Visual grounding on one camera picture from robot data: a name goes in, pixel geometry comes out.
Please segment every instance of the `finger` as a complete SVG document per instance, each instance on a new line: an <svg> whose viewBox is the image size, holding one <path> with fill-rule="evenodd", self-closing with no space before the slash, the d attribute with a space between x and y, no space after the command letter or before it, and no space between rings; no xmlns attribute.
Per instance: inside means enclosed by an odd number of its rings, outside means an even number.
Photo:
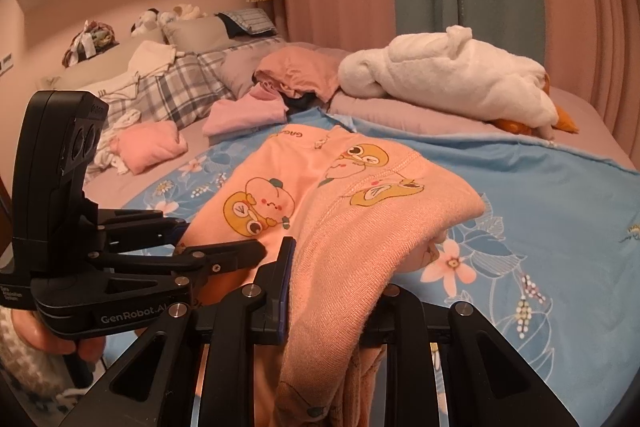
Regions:
<svg viewBox="0 0 640 427"><path fill-rule="evenodd" d="M96 363L104 353L104 346L107 339L98 337L97 339L87 339L80 341L78 346L78 355L85 362Z"/></svg>
<svg viewBox="0 0 640 427"><path fill-rule="evenodd" d="M50 355L70 355L76 344L57 338L37 317L24 310L12 310L15 332L23 342Z"/></svg>

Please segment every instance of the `screw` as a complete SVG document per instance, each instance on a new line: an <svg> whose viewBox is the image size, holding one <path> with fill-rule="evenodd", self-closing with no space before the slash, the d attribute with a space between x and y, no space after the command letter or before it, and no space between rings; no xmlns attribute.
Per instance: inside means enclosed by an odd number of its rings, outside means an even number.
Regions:
<svg viewBox="0 0 640 427"><path fill-rule="evenodd" d="M242 288L242 295L245 297L257 297L262 293L262 288L257 284L248 284Z"/></svg>
<svg viewBox="0 0 640 427"><path fill-rule="evenodd" d="M386 295L387 297L398 297L400 295L400 288L395 284L387 284L382 295Z"/></svg>
<svg viewBox="0 0 640 427"><path fill-rule="evenodd" d="M468 317L474 312L474 307L468 302L460 301L456 303L456 311L463 317Z"/></svg>
<svg viewBox="0 0 640 427"><path fill-rule="evenodd" d="M182 302L178 302L169 306L169 315L171 315L174 319L179 319L180 317L184 317L189 309L186 304Z"/></svg>

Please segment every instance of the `pink wall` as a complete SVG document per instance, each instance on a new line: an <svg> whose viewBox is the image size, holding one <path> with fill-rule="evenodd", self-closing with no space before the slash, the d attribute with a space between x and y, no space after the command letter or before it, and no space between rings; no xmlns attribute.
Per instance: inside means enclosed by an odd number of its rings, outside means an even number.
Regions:
<svg viewBox="0 0 640 427"><path fill-rule="evenodd" d="M36 78L63 70L62 57L87 19L111 25L118 40L148 8L170 10L179 3L208 13L246 5L245 0L50 0L23 14L15 0L0 0L0 57L14 54L15 66L0 77L0 177L11 191L15 150Z"/></svg>

